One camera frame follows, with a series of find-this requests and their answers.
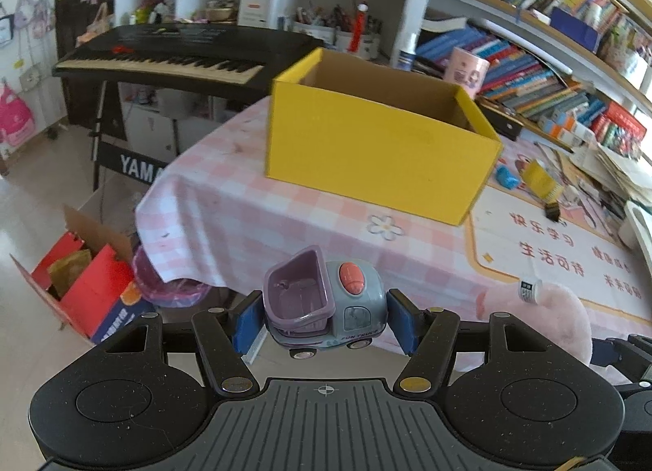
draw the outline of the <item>metal screw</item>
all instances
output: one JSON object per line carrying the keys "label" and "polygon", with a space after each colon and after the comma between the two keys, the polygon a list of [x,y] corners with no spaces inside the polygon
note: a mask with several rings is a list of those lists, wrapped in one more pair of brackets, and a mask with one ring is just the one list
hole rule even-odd
{"label": "metal screw", "polygon": [[241,394],[253,388],[253,383],[246,377],[229,377],[222,382],[222,390],[231,394]]}
{"label": "metal screw", "polygon": [[406,377],[399,383],[399,386],[412,394],[427,392],[432,388],[430,381],[423,379],[423,377]]}

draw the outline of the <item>cup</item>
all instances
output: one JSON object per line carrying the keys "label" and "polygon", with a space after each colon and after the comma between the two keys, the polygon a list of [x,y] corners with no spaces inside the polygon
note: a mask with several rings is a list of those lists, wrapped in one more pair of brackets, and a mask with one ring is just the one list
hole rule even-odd
{"label": "cup", "polygon": [[475,99],[485,82],[489,66],[489,62],[485,59],[471,55],[462,48],[455,48],[446,68],[444,81],[458,84],[472,99]]}

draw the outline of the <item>tile floor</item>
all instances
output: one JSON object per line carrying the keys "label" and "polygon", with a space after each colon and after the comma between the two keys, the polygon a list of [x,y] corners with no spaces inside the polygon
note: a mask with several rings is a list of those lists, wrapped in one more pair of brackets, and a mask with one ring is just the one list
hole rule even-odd
{"label": "tile floor", "polygon": [[[92,189],[90,140],[71,128],[56,141],[32,146],[0,178],[0,469],[36,471],[43,462],[27,423],[34,392],[87,350],[87,344],[59,322],[25,284],[11,262],[35,266],[63,233],[60,206],[80,206]],[[268,377],[386,377],[391,383],[407,358],[370,347],[346,348],[314,359],[292,360],[268,339],[252,367],[260,382]],[[170,363],[197,376],[194,357]]]}

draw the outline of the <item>yellow block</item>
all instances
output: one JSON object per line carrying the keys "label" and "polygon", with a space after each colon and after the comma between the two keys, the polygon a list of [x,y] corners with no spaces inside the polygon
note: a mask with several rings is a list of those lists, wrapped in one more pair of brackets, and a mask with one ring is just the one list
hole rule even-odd
{"label": "yellow block", "polygon": [[461,224],[500,155],[458,86],[315,50],[275,79],[266,175]]}

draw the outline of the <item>pink checkered tablecloth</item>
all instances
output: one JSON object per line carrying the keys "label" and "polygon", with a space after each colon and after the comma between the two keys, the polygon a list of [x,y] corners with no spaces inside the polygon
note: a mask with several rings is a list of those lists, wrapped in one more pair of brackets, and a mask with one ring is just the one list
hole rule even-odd
{"label": "pink checkered tablecloth", "polygon": [[[421,308],[475,320],[477,296],[497,280],[469,259],[470,224],[452,227],[265,178],[268,106],[268,99],[252,105],[177,158],[139,205],[138,233],[163,280],[249,293],[273,265],[318,244],[327,259],[369,261],[386,287]],[[505,144],[503,157],[517,145]],[[383,176],[375,178],[382,186]],[[600,338],[652,333],[615,314],[589,308],[589,317]],[[398,351],[391,333],[377,345]]]}

